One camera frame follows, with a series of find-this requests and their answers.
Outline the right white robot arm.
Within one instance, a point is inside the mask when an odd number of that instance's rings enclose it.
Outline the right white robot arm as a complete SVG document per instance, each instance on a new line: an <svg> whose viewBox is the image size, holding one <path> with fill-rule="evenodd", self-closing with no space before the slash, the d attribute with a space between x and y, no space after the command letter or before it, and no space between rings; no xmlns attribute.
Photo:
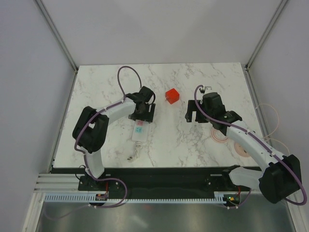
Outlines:
<svg viewBox="0 0 309 232"><path fill-rule="evenodd" d="M294 205L305 205L308 197L301 181L300 161L295 155L284 155L250 130L242 117L227 111L221 96L216 92L203 95L201 100L188 101L185 119L191 122L193 112L198 123L211 123L213 128L238 143L258 164L255 171L237 165L230 167L221 178L222 187L233 190L245 186L259 190L271 203L287 200L298 190L303 194L302 202L290 201Z"/></svg>

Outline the red cube socket adapter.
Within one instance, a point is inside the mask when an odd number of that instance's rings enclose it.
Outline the red cube socket adapter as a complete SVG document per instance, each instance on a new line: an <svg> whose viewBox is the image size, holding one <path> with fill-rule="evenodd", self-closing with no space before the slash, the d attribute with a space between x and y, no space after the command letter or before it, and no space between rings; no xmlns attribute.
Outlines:
<svg viewBox="0 0 309 232"><path fill-rule="evenodd" d="M169 104L174 104L180 99L180 94L175 88L172 88L165 93L165 98Z"/></svg>

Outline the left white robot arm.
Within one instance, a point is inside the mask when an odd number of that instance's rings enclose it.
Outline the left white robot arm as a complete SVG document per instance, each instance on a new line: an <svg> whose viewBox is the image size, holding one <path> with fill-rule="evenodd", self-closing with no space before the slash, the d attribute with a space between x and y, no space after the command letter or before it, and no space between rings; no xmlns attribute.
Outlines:
<svg viewBox="0 0 309 232"><path fill-rule="evenodd" d="M152 123L155 112L155 93L142 86L139 92L128 93L117 102L99 109L87 106L83 109L73 130L75 139L74 149L84 156L86 172L90 175L89 185L95 190L101 190L106 185L106 178L102 176L101 148L105 143L108 126L117 120L128 117L135 121L132 139L145 142L149 124Z"/></svg>

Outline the white power strip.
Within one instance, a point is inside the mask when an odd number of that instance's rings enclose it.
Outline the white power strip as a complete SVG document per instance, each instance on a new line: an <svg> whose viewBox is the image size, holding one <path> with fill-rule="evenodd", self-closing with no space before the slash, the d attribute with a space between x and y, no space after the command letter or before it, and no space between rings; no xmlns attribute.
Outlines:
<svg viewBox="0 0 309 232"><path fill-rule="evenodd" d="M149 128L149 122L136 120L132 131L132 141L142 143L146 142L148 138Z"/></svg>

